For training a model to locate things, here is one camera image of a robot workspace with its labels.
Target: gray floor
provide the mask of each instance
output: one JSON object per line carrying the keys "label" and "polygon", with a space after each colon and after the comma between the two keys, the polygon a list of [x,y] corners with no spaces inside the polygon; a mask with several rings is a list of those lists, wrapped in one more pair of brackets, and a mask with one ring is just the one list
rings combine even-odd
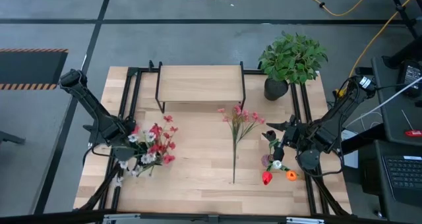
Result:
{"label": "gray floor", "polygon": [[[103,0],[0,0],[0,18],[97,18]],[[356,0],[323,0],[334,12],[349,9]],[[419,16],[416,4],[409,14]],[[347,19],[387,19],[394,12],[392,0],[367,0]],[[310,0],[110,0],[105,18],[110,19],[333,19]],[[80,68],[93,24],[0,24],[0,48],[68,48],[63,73]],[[281,34],[306,34],[328,49],[329,63],[321,70],[327,100],[344,81],[356,58],[380,26],[258,25],[258,24],[108,24],[103,25],[88,69],[88,86],[100,97],[110,66],[145,67],[148,60],[164,64],[226,64],[243,61],[255,68],[265,45]],[[402,26],[391,26],[362,58],[390,55],[411,41]],[[0,130],[26,137],[26,144],[0,146],[0,216],[32,213],[54,141],[65,115],[69,96],[61,91],[0,91]],[[366,101],[358,116],[378,104]],[[378,117],[369,117],[365,126]],[[82,125],[92,119],[77,107],[46,212],[69,211],[73,206],[82,155],[88,133]],[[359,132],[359,123],[350,126]],[[345,172],[352,210],[374,217],[377,199],[362,193],[353,169]]]}

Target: artificial flower bunch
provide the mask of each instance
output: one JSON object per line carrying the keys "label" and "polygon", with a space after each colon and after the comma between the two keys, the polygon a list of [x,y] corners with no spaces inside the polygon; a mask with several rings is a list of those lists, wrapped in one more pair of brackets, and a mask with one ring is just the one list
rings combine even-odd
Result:
{"label": "artificial flower bunch", "polygon": [[143,130],[142,140],[138,136],[140,130],[138,126],[128,136],[131,147],[136,150],[136,164],[131,171],[133,176],[138,177],[147,169],[151,169],[151,175],[155,165],[168,164],[175,159],[175,156],[170,155],[169,151],[176,148],[172,138],[179,129],[174,126],[167,129],[168,124],[173,122],[171,115],[164,116],[164,120],[166,121],[164,127],[155,123],[149,130]]}
{"label": "artificial flower bunch", "polygon": [[223,122],[227,122],[230,126],[231,134],[233,135],[233,184],[235,183],[235,168],[236,168],[236,148],[237,144],[250,131],[258,125],[265,123],[265,119],[260,118],[257,112],[249,113],[246,109],[242,110],[240,105],[236,105],[231,110],[231,114],[226,113],[226,110],[218,109],[223,115]]}

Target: orange and black striped tape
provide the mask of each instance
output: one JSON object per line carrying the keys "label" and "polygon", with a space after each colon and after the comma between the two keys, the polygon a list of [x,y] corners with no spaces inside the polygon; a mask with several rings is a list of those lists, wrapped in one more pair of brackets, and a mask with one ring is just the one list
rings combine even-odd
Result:
{"label": "orange and black striped tape", "polygon": [[33,84],[0,84],[0,90],[53,90],[56,88],[56,84],[44,84],[44,83],[33,83]]}
{"label": "orange and black striped tape", "polygon": [[65,52],[68,53],[68,49],[0,49],[0,52]]}

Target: wooden tabletop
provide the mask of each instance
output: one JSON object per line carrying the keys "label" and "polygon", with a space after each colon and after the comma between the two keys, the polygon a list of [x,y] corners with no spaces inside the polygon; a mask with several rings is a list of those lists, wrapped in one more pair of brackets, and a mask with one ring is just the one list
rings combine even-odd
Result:
{"label": "wooden tabletop", "polygon": [[[105,83],[102,104],[116,115],[119,109],[127,67],[111,67]],[[143,73],[136,108],[136,120],[142,128],[153,123],[163,124],[155,102],[156,73]],[[264,75],[245,75],[245,109],[257,111],[270,123],[280,123],[294,114],[291,92],[277,101],[264,97]],[[320,78],[307,82],[309,104],[313,119],[321,118],[327,111]],[[261,125],[250,132],[238,145],[235,184],[232,183],[233,149],[231,132],[218,108],[229,109],[229,103],[171,103],[166,115],[172,115],[179,131],[173,140],[177,147],[172,151],[176,160],[170,165],[156,167],[152,176],[148,172],[139,178],[125,174],[117,210],[124,212],[156,213],[219,213],[255,215],[310,215],[304,175],[295,160],[295,151],[285,148],[283,164],[299,173],[295,182],[288,181],[283,171],[274,171],[268,186],[261,181],[265,167],[261,157],[268,154],[268,141],[260,134],[271,128]],[[109,148],[96,150],[104,154]],[[340,162],[334,154],[321,157],[323,172],[337,171]],[[107,158],[88,155],[75,208],[81,207],[101,184],[106,173]],[[324,178],[327,188],[340,205],[350,212],[349,198],[342,174]],[[314,186],[316,206],[320,210],[318,189]],[[107,198],[110,207],[113,185]]]}

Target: red flower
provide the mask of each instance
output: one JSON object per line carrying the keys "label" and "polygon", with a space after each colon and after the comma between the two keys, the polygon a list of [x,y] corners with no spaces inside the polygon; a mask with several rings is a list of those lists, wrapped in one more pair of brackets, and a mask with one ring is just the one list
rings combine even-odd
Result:
{"label": "red flower", "polygon": [[154,124],[154,126],[150,129],[150,132],[153,132],[156,137],[159,137],[162,131],[163,128],[158,126],[157,124]]}
{"label": "red flower", "polygon": [[176,144],[174,142],[169,143],[169,147],[174,150],[176,148]]}
{"label": "red flower", "polygon": [[136,125],[135,129],[132,131],[132,134],[138,134],[140,126]]}
{"label": "red flower", "polygon": [[157,144],[154,144],[150,149],[148,149],[148,153],[155,154],[160,150],[160,146]]}
{"label": "red flower", "polygon": [[173,117],[172,117],[171,115],[169,115],[169,116],[164,116],[164,120],[165,120],[167,123],[170,123],[170,122],[173,122]]}
{"label": "red flower", "polygon": [[164,156],[164,164],[168,164],[168,163],[174,161],[174,159],[176,159],[176,157],[174,157],[174,155],[165,155]]}
{"label": "red flower", "polygon": [[264,185],[269,184],[271,180],[272,180],[272,173],[269,172],[269,171],[263,172],[262,181],[263,181]]}
{"label": "red flower", "polygon": [[170,128],[170,131],[171,132],[177,132],[179,129],[178,128],[175,128],[175,127],[173,127],[173,126],[171,126],[171,128]]}

